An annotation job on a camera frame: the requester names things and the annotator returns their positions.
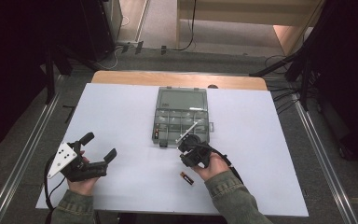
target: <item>sleeve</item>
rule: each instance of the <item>sleeve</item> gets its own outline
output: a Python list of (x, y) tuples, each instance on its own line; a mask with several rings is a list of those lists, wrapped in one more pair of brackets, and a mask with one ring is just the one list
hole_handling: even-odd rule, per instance
[(257, 209), (255, 197), (231, 171), (205, 181), (213, 205), (229, 224), (271, 222)]
[(93, 198), (67, 190), (60, 203), (54, 209), (52, 224), (92, 224), (93, 220)]

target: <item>gray carpet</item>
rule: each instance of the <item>gray carpet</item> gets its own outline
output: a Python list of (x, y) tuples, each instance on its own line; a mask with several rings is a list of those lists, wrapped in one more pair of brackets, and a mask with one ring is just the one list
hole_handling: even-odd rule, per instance
[[(167, 52), (161, 55), (157, 50), (143, 49), (135, 54), (134, 49), (121, 54), (117, 52), (118, 64), (114, 70), (146, 70), (146, 71), (181, 71), (219, 73), (240, 76), (264, 68), (264, 57), (231, 56), (206, 53)], [(101, 62), (111, 66), (114, 61)], [(35, 209), (43, 182), (43, 169), (48, 157), (56, 151), (61, 142), (68, 123), (70, 109), (64, 105), (75, 106), (86, 85), (91, 81), (93, 73), (81, 64), (74, 63), (74, 72), (65, 80), (61, 97), (50, 121), (36, 147), (36, 151), (28, 165), (28, 169), (17, 188), (12, 201), (2, 219), (2, 223), (44, 223), (47, 210)], [(280, 75), (266, 77), (270, 86), (286, 87)], [(274, 91), (273, 96), (282, 92)], [(15, 126), (0, 144), (0, 188), (5, 184), (12, 167), (19, 157), (30, 133), (36, 124), (46, 98), (42, 91), (27, 111), (19, 118)], [(285, 97), (276, 106), (285, 104), (291, 97)], [(351, 198), (358, 198), (358, 161), (345, 161), (339, 157), (337, 144), (324, 122), (324, 118), (316, 111), (317, 104), (309, 100), (310, 113), (324, 146), (334, 163), (339, 178)], [(322, 169), (311, 147), (304, 126), (294, 106), (279, 115), (284, 136), (290, 150), (298, 181), (304, 191), (304, 198), (310, 212), (309, 217), (270, 217), (274, 223), (343, 223), (331, 190), (324, 178)], [(358, 203), (353, 205), (358, 215)], [(117, 223), (115, 213), (100, 212), (102, 223)], [(140, 215), (136, 223), (175, 223), (177, 216)]]

